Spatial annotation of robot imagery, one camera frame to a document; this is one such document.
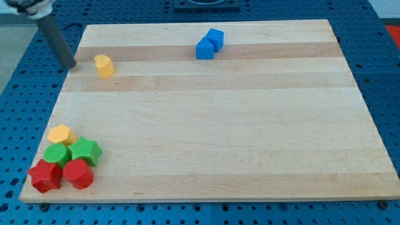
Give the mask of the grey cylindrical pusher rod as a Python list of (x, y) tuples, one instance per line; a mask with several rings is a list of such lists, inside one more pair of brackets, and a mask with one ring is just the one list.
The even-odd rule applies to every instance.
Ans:
[(36, 19), (35, 23), (53, 51), (58, 63), (64, 69), (74, 68), (76, 66), (74, 55), (53, 16), (48, 14), (47, 16)]

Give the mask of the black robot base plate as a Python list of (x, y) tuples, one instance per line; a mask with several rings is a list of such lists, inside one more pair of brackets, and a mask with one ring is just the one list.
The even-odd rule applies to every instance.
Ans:
[(239, 9), (240, 0), (172, 0), (175, 11)]

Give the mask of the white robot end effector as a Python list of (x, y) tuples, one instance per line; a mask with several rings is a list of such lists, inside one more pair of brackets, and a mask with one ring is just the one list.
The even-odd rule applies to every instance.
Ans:
[(11, 11), (30, 19), (41, 19), (51, 14), (56, 0), (4, 0)]

